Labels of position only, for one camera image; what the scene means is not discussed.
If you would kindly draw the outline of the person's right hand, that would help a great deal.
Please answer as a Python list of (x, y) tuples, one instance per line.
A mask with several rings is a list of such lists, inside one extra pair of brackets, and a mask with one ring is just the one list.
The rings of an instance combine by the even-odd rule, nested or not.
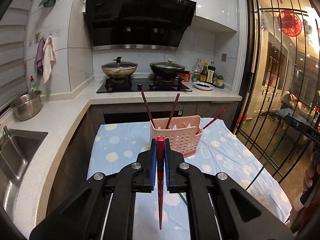
[(318, 156), (318, 152), (313, 152), (310, 156), (310, 164), (305, 171), (303, 179), (303, 191), (306, 191), (313, 185), (313, 177), (316, 173), (319, 174), (319, 165), (315, 166), (315, 159)]

